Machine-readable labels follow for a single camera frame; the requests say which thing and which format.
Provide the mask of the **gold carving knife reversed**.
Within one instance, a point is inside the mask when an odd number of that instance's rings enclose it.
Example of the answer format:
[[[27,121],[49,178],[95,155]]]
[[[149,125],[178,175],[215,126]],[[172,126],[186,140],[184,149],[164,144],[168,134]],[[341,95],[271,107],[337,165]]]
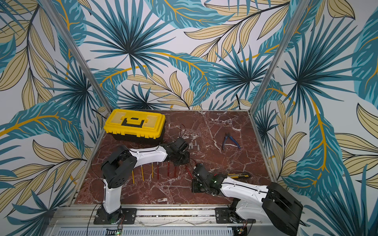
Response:
[[[145,178],[144,178],[144,170],[143,170],[143,165],[140,166],[141,168],[141,176],[142,176],[142,181],[144,182],[145,181]]]

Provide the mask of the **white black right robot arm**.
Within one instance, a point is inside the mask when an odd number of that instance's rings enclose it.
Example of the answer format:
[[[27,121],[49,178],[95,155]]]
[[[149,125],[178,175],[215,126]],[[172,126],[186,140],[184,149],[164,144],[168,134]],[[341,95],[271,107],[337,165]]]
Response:
[[[197,164],[192,173],[192,192],[206,193],[233,199],[227,207],[215,209],[218,224],[237,223],[243,226],[235,234],[245,236],[247,226],[270,224],[288,236],[296,236],[303,205],[280,184],[254,185],[240,181],[242,174],[214,174],[203,164]]]

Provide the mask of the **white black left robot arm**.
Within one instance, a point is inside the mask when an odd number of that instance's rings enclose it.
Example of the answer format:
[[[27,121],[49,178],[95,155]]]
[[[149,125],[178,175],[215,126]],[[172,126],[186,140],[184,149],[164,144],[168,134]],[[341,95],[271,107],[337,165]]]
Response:
[[[102,207],[105,212],[113,214],[121,209],[122,186],[134,168],[155,162],[172,162],[175,166],[186,165],[190,162],[188,148],[189,144],[181,137],[173,143],[160,144],[152,148],[117,146],[101,166],[105,184]]]

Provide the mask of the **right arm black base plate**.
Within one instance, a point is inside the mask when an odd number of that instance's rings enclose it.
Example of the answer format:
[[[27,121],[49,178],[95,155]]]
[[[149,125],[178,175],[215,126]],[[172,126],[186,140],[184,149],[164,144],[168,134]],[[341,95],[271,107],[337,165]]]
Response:
[[[215,208],[215,218],[217,224],[228,224],[228,223],[256,223],[255,219],[243,219],[236,214],[235,211],[229,209],[228,207],[217,207]]]

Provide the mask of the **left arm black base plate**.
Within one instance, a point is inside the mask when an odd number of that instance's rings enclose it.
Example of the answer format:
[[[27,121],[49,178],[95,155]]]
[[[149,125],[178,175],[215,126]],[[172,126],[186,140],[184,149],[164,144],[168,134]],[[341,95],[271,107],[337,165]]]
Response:
[[[95,215],[95,225],[133,225],[136,218],[136,208],[120,208],[114,213],[107,213],[100,207]]]

